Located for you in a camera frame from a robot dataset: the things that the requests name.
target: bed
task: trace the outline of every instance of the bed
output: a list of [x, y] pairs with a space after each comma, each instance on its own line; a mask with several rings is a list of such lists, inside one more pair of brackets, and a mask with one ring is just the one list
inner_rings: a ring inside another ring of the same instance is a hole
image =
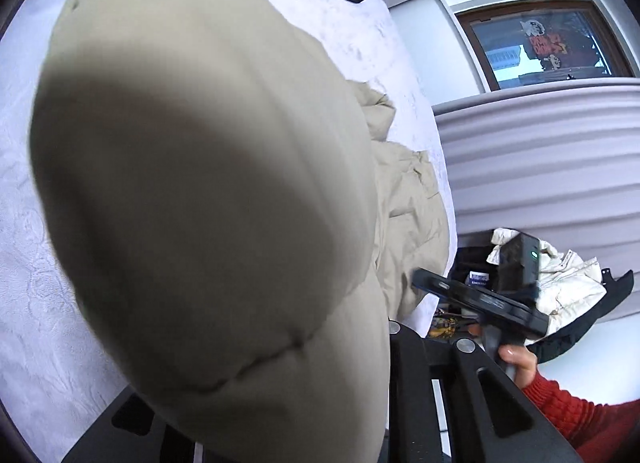
[[[85, 324], [53, 255], [31, 179], [26, 141], [38, 72], [64, 0], [25, 0], [0, 40], [0, 399], [34, 454], [60, 461], [126, 381]], [[382, 0], [270, 0], [318, 38], [347, 79], [369, 82], [397, 107], [389, 139], [429, 153], [456, 227], [430, 103]], [[410, 324], [423, 334], [434, 298]]]

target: person's arm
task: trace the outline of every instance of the person's arm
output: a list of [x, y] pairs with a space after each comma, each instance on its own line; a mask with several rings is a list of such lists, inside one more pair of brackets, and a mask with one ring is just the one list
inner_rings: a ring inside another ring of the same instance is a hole
[[527, 348], [503, 346], [500, 356], [516, 366], [516, 385], [574, 446], [586, 443], [625, 418], [640, 417], [640, 400], [595, 405], [561, 390], [557, 382], [540, 375], [538, 360]]

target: silver screw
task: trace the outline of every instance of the silver screw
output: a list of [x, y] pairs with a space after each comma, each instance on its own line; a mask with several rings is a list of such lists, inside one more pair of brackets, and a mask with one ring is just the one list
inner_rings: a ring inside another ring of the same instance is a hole
[[468, 338], [461, 338], [456, 342], [456, 348], [463, 353], [473, 353], [476, 350], [476, 343]]

